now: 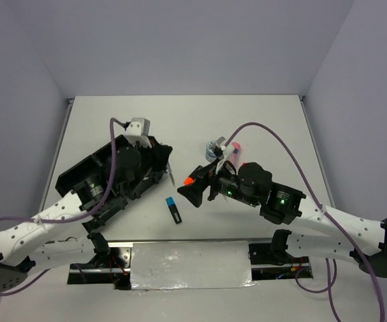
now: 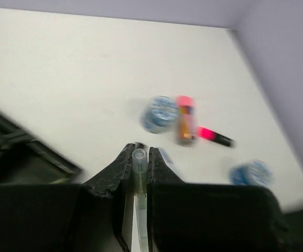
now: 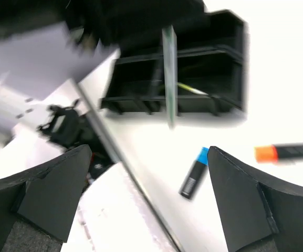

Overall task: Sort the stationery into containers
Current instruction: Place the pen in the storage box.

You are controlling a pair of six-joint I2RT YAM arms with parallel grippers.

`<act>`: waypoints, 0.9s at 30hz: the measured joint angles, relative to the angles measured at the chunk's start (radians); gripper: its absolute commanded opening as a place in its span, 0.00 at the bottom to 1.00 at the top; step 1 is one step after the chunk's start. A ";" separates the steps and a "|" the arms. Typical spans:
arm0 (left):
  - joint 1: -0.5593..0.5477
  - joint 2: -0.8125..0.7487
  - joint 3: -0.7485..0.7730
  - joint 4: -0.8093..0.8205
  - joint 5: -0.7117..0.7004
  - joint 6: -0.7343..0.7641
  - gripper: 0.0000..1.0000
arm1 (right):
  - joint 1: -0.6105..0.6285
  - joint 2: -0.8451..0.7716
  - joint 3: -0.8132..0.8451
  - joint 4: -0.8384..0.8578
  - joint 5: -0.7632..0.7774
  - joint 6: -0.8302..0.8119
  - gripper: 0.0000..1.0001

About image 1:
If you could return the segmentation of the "blue clear slim highlighter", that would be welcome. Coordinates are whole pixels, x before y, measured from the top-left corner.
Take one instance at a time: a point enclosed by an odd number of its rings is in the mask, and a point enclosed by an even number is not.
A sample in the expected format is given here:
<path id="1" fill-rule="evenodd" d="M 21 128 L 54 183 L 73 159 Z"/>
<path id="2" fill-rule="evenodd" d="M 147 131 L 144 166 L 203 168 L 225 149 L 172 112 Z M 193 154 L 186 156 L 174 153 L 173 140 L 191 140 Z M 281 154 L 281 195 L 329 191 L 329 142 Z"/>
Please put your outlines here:
<path id="1" fill-rule="evenodd" d="M 176 186 L 174 175 L 173 175 L 172 168 L 170 166 L 170 162 L 169 161 L 168 161 L 166 167 L 167 167 L 167 172 L 168 172 L 168 175 L 169 175 L 169 178 L 170 178 L 170 182 L 172 183 L 172 186 Z"/>

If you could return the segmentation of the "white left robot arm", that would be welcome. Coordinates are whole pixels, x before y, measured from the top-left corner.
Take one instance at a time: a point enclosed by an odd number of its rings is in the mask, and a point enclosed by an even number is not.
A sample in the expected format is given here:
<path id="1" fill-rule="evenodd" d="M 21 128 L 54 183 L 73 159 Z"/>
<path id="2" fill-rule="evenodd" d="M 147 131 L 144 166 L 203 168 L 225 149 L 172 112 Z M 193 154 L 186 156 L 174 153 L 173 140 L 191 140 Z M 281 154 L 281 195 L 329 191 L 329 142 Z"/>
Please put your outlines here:
<path id="1" fill-rule="evenodd" d="M 103 197 L 111 170 L 110 144 L 58 177 L 59 201 L 31 221 L 0 231 L 0 296 L 22 291 L 21 284 L 28 276 L 41 276 L 55 267 L 121 265 L 117 251 L 98 230 L 166 173 L 172 147 L 154 138 L 150 142 L 149 147 L 132 146 L 117 137 L 115 178 L 109 196 L 95 214 L 69 221 L 91 210 Z"/>

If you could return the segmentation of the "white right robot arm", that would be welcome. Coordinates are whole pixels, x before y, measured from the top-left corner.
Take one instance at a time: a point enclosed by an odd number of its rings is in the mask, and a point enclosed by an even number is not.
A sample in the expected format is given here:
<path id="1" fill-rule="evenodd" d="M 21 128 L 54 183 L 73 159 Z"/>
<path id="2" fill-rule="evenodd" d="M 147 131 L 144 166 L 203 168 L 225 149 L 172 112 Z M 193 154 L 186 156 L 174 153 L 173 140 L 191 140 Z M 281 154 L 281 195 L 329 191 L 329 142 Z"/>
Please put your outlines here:
<path id="1" fill-rule="evenodd" d="M 194 207 L 217 195 L 258 207 L 261 217 L 279 225 L 271 239 L 271 263 L 303 257 L 352 262 L 368 274 L 387 278 L 387 218 L 368 220 L 318 205 L 302 191 L 272 180 L 272 174 L 249 162 L 236 173 L 226 166 L 198 166 L 177 191 Z"/>

